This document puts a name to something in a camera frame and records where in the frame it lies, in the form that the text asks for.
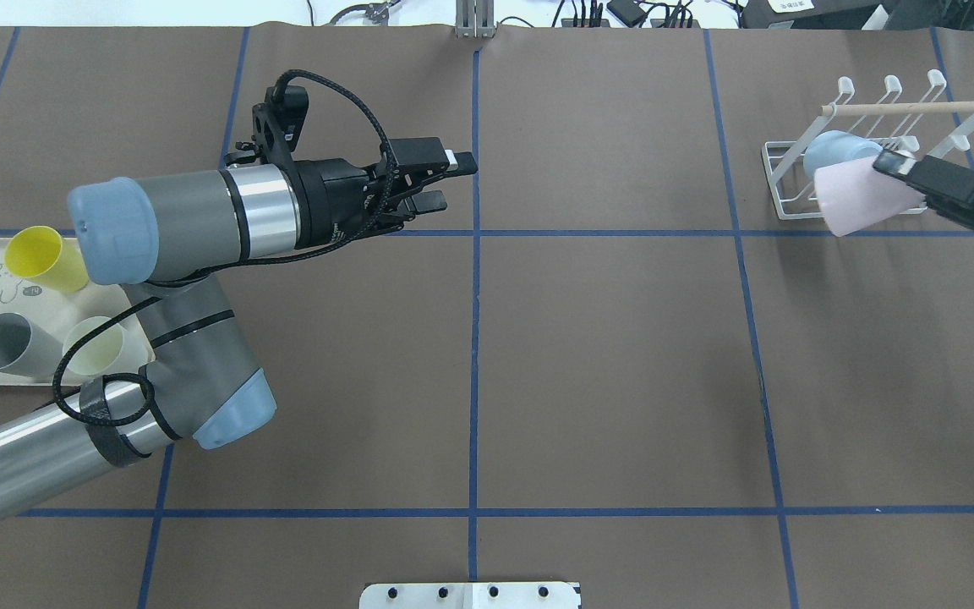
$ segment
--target table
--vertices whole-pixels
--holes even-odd
[[[974,35],[672,34],[0,30],[0,235],[68,228],[78,184],[216,168],[293,66],[482,167],[402,234],[223,274],[277,419],[4,521],[0,606],[514,578],[587,606],[974,606],[974,235],[782,223],[758,154],[840,74],[917,96],[939,66],[971,99]],[[306,134],[376,155],[335,96]],[[0,389],[0,423],[44,400]]]

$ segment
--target tray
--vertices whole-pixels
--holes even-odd
[[[77,239],[65,239],[74,247]],[[70,327],[93,315],[113,316],[130,307],[127,294],[117,285],[96,285],[89,282],[84,288],[72,294],[62,294],[50,288],[42,288],[34,283],[19,280],[8,273],[3,265],[3,252],[10,239],[0,239],[0,313],[19,313],[24,315],[39,327],[46,329],[51,336],[58,340],[66,337]],[[148,346],[148,339],[142,326],[135,317],[123,322],[125,331],[130,332],[142,340],[148,351],[148,361],[152,361],[152,349]],[[63,376],[63,385],[77,386],[86,377],[76,375],[67,370]],[[1,373],[0,386],[11,387],[46,387],[51,385],[51,377],[26,378],[12,374]]]

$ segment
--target white metal plate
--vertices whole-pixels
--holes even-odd
[[[65,239],[74,244],[77,239]],[[66,332],[74,324],[93,315],[113,316],[130,307],[127,294],[117,285],[97,285],[89,282],[84,288],[72,294],[62,294],[54,289],[40,288],[34,283],[19,280],[8,273],[3,265],[3,252],[10,239],[0,239],[0,313],[19,313],[27,317],[32,323],[42,327],[47,334],[58,340],[66,337]],[[152,361],[152,349],[148,347],[148,339],[142,326],[134,317],[123,322],[123,328],[130,334],[139,337],[148,351],[148,361]],[[76,386],[85,381],[85,377],[74,373],[63,376],[63,384]],[[51,384],[48,378],[26,378],[12,374],[1,373],[0,386],[47,386]]]
[[[567,582],[374,584],[359,609],[580,609],[580,590]]]

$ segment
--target gray cup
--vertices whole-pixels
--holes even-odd
[[[0,313],[0,371],[29,378],[50,377],[62,358],[62,344],[17,313]]]

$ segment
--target cartoon bunny drawing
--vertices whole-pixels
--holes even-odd
[[[20,286],[20,282],[22,280],[5,269],[3,263],[0,262],[0,302],[6,304],[17,298],[17,288]]]

